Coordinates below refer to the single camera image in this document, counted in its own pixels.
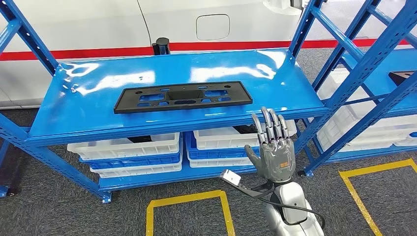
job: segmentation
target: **crate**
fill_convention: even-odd
[[[290,136],[297,133],[294,120],[286,121]],[[259,146],[258,136],[254,134],[240,134],[233,127],[195,130],[194,137],[197,149],[242,148],[245,145]]]
[[[138,176],[156,173],[166,173],[180,171],[182,169],[182,146],[177,153],[178,162],[172,164],[160,164],[160,165],[147,165],[147,166],[128,166],[117,168],[102,168],[96,169],[90,167],[90,171],[100,175],[100,178],[113,178],[113,177],[126,177],[126,176]]]
[[[197,159],[188,158],[191,168],[198,167],[219,167],[219,166],[253,166],[248,157],[238,158],[214,158],[214,159]]]
[[[175,164],[179,162],[179,151],[177,153],[140,157],[121,157],[87,161],[80,158],[79,160],[82,163],[88,164],[93,169]]]
[[[198,150],[193,132],[185,132],[185,146],[190,167],[248,166],[252,162],[243,147],[227,149]],[[259,147],[252,147],[259,155]]]
[[[68,144],[67,150],[80,155],[82,160],[112,159],[177,153],[179,133],[151,135],[152,142],[133,143],[129,139],[112,139]]]
[[[345,68],[338,68],[332,71],[317,92],[320,99],[330,98],[348,74],[349,72]],[[365,90],[359,87],[348,101],[367,97],[369,96]],[[317,138],[322,149],[327,150],[374,107],[375,103],[373,101],[340,107],[317,132]],[[405,139],[409,133],[417,130],[416,120],[416,115],[381,119],[346,144],[341,151],[363,150],[364,147],[368,147],[366,149],[388,148],[393,143]]]

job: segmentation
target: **black plastic bracket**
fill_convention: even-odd
[[[415,71],[392,71],[388,73],[388,76],[392,79],[392,81],[398,86],[408,77],[410,77]]]
[[[240,81],[125,88],[114,113],[154,112],[252,104]]]

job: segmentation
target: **glossy blue surface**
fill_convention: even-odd
[[[218,81],[242,81],[253,104],[113,113],[124,88]],[[28,143],[64,144],[249,124],[251,114],[260,114],[262,106],[287,119],[319,116],[327,110],[288,49],[60,63]]]
[[[343,60],[350,68],[353,68],[357,63],[349,54],[345,54]],[[388,76],[388,73],[392,71],[408,70],[417,70],[417,50],[397,49],[392,51],[387,58],[382,61],[364,83],[374,95],[387,94],[397,87]],[[417,93],[414,92],[408,95],[398,105],[391,109],[385,117],[393,117],[396,114],[417,114]]]

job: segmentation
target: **yellow floor marking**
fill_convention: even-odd
[[[223,208],[224,220],[226,223],[227,235],[235,236],[235,229],[233,227],[232,215],[230,214],[229,203],[227,202],[226,193],[221,190],[152,200],[146,209],[146,236],[153,236],[153,209],[155,207],[162,207],[216,197],[220,197],[220,201]]]
[[[406,166],[411,166],[414,169],[414,171],[417,173],[417,165],[411,158],[408,160],[396,161],[396,162],[391,162],[391,163],[386,163],[386,164],[376,165],[376,166],[370,166],[370,167],[360,168],[360,169],[351,170],[351,171],[339,171],[339,174],[342,177],[343,182],[345,182],[345,185],[348,188],[349,192],[351,193],[354,201],[356,202],[356,205],[359,207],[360,212],[362,213],[366,222],[368,222],[369,227],[372,229],[372,231],[374,232],[376,236],[382,236],[382,233],[379,231],[377,225],[372,220],[371,215],[369,214],[368,210],[366,209],[365,205],[363,204],[362,200],[357,194],[355,188],[350,182],[349,177],[360,176],[360,175],[375,173],[379,171],[386,171],[386,170],[391,170],[391,169],[406,167]]]

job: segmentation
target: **robot finger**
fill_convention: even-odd
[[[271,140],[275,139],[271,117],[269,116],[269,113],[266,107],[262,107],[261,111],[262,111],[262,115],[264,115],[264,118],[265,118],[265,131],[267,134],[267,139],[268,139],[268,142],[271,142]]]
[[[280,139],[280,138],[282,138],[282,130],[281,130],[281,125],[279,123],[279,119],[276,116],[276,113],[275,113],[275,111],[273,109],[271,109],[269,111],[269,113],[272,116],[273,130],[275,132],[276,139]]]
[[[285,122],[285,119],[282,115],[278,115],[278,119],[279,119],[279,123],[281,124],[281,129],[282,129],[282,135],[284,138],[289,138],[290,137],[290,133],[288,133],[288,128],[287,128],[287,124]]]
[[[266,139],[265,139],[265,133],[262,130],[261,122],[259,122],[258,116],[256,114],[252,114],[252,120],[253,120],[253,123],[255,124],[256,131],[258,132],[259,145],[262,145],[266,143]]]

